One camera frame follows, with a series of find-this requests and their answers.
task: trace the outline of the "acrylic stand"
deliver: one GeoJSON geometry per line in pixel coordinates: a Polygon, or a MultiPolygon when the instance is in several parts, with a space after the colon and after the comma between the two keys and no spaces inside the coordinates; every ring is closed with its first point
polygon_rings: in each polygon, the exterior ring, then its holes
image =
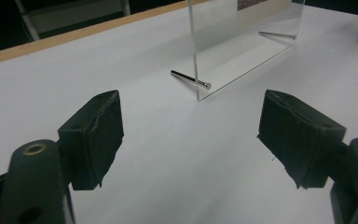
{"type": "Polygon", "coordinates": [[[303,6],[304,0],[188,0],[194,77],[172,75],[193,82],[201,101],[293,46],[303,6]]]}

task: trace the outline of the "wooden edge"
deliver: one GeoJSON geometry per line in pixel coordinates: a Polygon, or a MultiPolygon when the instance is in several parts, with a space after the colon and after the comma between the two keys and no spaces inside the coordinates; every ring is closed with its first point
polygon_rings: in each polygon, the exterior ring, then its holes
{"type": "MultiPolygon", "coordinates": [[[[203,2],[205,0],[196,0],[195,2],[203,2]]],[[[86,37],[89,35],[98,34],[100,32],[116,28],[118,26],[122,26],[125,24],[129,24],[135,21],[141,21],[147,18],[151,18],[157,15],[161,15],[167,12],[175,11],[180,8],[187,7],[187,1],[174,3],[171,5],[167,5],[165,7],[158,7],[151,10],[147,10],[144,12],[140,12],[137,14],[130,15],[128,17],[119,18],[112,21],[103,22],[100,24],[96,24],[93,26],[89,26],[83,29],[75,30],[69,33],[65,33],[62,35],[55,35],[50,38],[41,39],[35,42],[31,42],[28,44],[20,45],[17,47],[13,47],[10,49],[0,50],[0,62],[4,62],[6,60],[10,60],[13,58],[17,58],[23,55],[27,55],[30,53],[37,52],[42,49],[49,49],[54,46],[58,46],[82,37],[86,37]]]]}

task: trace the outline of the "table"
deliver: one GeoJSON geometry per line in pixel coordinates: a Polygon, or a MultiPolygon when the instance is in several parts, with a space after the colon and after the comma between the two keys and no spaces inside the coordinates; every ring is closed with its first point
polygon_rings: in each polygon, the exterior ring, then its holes
{"type": "Polygon", "coordinates": [[[77,223],[334,223],[256,138],[266,89],[358,137],[358,16],[305,7],[297,44],[197,102],[170,75],[191,57],[185,8],[0,63],[0,174],[17,147],[58,140],[93,95],[119,90],[125,136],[103,187],[72,192],[77,223]]]}

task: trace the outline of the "clamp jaw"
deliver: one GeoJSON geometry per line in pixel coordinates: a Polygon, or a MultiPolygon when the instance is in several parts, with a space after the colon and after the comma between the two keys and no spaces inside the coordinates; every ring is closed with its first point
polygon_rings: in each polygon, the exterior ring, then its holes
{"type": "Polygon", "coordinates": [[[37,140],[14,151],[0,175],[0,224],[75,223],[68,185],[102,184],[121,145],[118,91],[89,100],[58,130],[60,140],[37,140]]]}
{"type": "Polygon", "coordinates": [[[346,146],[345,131],[296,97],[266,91],[258,138],[298,188],[323,188],[331,177],[335,222],[358,224],[358,138],[346,146]]]}

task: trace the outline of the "metal rod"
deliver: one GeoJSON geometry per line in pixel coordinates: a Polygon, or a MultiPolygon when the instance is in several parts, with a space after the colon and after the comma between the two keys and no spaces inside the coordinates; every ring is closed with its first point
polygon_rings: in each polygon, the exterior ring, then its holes
{"type": "Polygon", "coordinates": [[[260,31],[258,32],[259,35],[269,35],[269,36],[276,36],[276,37],[283,37],[283,38],[289,38],[289,39],[296,39],[297,35],[284,35],[284,34],[277,34],[277,33],[270,33],[270,32],[264,32],[260,31]]]}
{"type": "MultiPolygon", "coordinates": [[[[186,76],[186,75],[184,75],[182,73],[178,73],[178,72],[176,72],[174,70],[171,71],[171,75],[173,75],[174,77],[179,77],[179,78],[181,78],[181,79],[183,79],[185,81],[188,81],[188,82],[191,82],[191,83],[197,85],[196,79],[193,78],[193,77],[188,77],[188,76],[186,76]]],[[[200,81],[200,80],[199,80],[199,85],[201,87],[205,88],[206,90],[210,90],[211,87],[212,87],[211,83],[203,82],[203,81],[200,81]]]]}

